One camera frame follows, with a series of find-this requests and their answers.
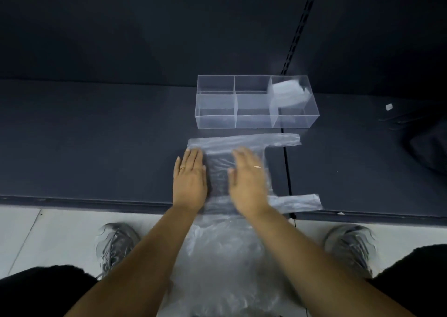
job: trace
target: shoe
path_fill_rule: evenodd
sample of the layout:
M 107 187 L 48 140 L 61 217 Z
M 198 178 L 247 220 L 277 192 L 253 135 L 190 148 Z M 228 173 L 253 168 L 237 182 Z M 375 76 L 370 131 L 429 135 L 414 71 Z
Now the shoe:
M 125 223 L 110 223 L 99 229 L 95 238 L 96 257 L 101 264 L 102 273 L 97 278 L 103 278 L 110 270 L 119 264 L 140 241 L 140 237 Z
M 377 258 L 375 236 L 364 226 L 344 224 L 326 235 L 324 249 L 355 275 L 372 278 L 371 263 Z

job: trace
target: flattened plastic bag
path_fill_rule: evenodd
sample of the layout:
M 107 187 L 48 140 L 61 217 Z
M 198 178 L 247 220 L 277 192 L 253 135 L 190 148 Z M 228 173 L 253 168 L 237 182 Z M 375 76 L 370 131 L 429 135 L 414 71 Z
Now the flattened plastic bag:
M 282 196 L 273 193 L 270 173 L 265 160 L 266 147 L 300 145 L 298 134 L 266 133 L 231 137 L 197 138 L 188 141 L 188 148 L 200 148 L 207 166 L 208 197 L 203 207 L 205 214 L 237 215 L 228 195 L 228 168 L 235 166 L 232 150 L 246 146 L 262 161 L 267 175 L 269 203 L 281 213 L 320 210 L 318 195 Z
M 204 152 L 209 194 L 177 257 L 158 317 L 296 315 L 296 293 L 228 196 L 227 169 L 234 167 L 231 151 L 247 146 L 263 162 L 271 206 L 281 213 L 319 210 L 318 195 L 278 197 L 271 187 L 265 148 L 299 144 L 295 134 L 189 140 L 189 148 Z

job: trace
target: clear plastic organizer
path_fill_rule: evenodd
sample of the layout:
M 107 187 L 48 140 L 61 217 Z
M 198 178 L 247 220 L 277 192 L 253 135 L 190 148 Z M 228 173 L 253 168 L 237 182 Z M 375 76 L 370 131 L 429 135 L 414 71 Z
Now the clear plastic organizer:
M 197 79 L 199 129 L 307 129 L 319 115 L 307 76 L 199 75 Z

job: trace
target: hand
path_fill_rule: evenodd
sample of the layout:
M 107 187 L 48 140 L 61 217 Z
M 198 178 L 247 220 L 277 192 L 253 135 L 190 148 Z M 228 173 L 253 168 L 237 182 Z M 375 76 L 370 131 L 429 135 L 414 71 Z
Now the hand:
M 186 150 L 183 159 L 177 157 L 172 186 L 173 205 L 198 212 L 207 197 L 207 172 L 202 164 L 200 149 Z
M 269 208 L 264 167 L 247 148 L 233 151 L 236 170 L 228 169 L 228 189 L 234 206 L 243 216 L 256 215 Z

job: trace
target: pant leg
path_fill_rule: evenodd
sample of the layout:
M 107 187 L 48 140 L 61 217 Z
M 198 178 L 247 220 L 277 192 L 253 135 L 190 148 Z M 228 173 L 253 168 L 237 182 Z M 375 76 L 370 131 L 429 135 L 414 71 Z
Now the pant leg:
M 19 272 L 0 280 L 0 315 L 62 317 L 97 282 L 71 265 Z
M 445 310 L 447 245 L 415 249 L 370 283 L 417 317 Z

